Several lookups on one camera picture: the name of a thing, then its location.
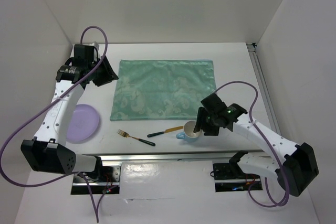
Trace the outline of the light blue mug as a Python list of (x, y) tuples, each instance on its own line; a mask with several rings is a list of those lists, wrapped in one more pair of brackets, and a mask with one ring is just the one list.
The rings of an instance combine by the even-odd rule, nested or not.
[(202, 130), (194, 132), (196, 121), (188, 121), (183, 126), (183, 131), (176, 134), (176, 138), (186, 142), (196, 141), (202, 134)]

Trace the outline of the green patterned cloth placemat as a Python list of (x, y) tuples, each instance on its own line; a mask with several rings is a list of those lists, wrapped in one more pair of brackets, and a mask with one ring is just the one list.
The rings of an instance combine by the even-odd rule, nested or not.
[(194, 120), (216, 90), (211, 60), (121, 60), (111, 121)]

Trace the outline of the purple plastic plate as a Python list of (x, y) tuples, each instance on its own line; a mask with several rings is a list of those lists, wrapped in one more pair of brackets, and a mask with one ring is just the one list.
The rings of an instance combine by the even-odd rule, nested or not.
[(79, 144), (92, 137), (100, 124), (97, 110), (88, 104), (78, 104), (73, 112), (68, 131), (67, 141)]

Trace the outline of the gold fork black handle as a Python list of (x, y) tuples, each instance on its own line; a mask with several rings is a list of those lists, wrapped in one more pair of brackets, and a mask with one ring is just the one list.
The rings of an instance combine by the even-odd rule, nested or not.
[(141, 143), (144, 143), (146, 145), (149, 145), (149, 146), (156, 146), (155, 143), (151, 142), (151, 141), (148, 141), (148, 140), (144, 140), (144, 139), (141, 139), (141, 138), (138, 138), (138, 137), (134, 137), (134, 136), (131, 136), (129, 133), (123, 131), (123, 130), (118, 130), (117, 133), (122, 136), (122, 137), (125, 137), (125, 138), (132, 138), (134, 140), (137, 140)]

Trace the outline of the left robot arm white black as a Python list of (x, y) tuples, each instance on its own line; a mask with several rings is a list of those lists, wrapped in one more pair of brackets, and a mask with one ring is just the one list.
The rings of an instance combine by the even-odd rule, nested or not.
[(63, 65), (57, 71), (55, 95), (42, 125), (31, 140), (23, 140), (21, 152), (36, 172), (70, 175), (85, 173), (91, 181), (103, 177), (101, 158), (76, 154), (66, 148), (67, 132), (75, 107), (87, 83), (102, 86), (118, 76), (106, 57), (83, 66)]

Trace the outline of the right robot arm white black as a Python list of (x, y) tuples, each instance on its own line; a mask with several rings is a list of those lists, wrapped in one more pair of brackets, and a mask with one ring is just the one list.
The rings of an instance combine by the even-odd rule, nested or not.
[(229, 165), (229, 172), (235, 178), (245, 173), (270, 177), (283, 189), (288, 189), (290, 195), (298, 197), (319, 173), (314, 150), (309, 144), (299, 145), (280, 136), (238, 104), (221, 103), (216, 109), (199, 108), (195, 132), (218, 136), (220, 128), (244, 137), (270, 156), (262, 158), (239, 151)]

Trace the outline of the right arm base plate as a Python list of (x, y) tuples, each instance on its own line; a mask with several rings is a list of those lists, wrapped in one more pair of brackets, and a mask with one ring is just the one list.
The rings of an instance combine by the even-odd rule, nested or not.
[(251, 190), (262, 190), (260, 177), (254, 174), (235, 173), (229, 163), (214, 163), (210, 176), (214, 179), (215, 191), (236, 192)]

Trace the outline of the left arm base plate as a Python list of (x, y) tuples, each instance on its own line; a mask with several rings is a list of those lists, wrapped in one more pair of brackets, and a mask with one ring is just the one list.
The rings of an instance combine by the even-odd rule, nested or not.
[[(121, 164), (104, 165), (102, 174), (97, 178), (91, 178), (85, 174), (93, 195), (116, 195), (120, 193)], [(71, 185), (71, 195), (89, 195), (89, 189), (85, 180), (75, 175)]]

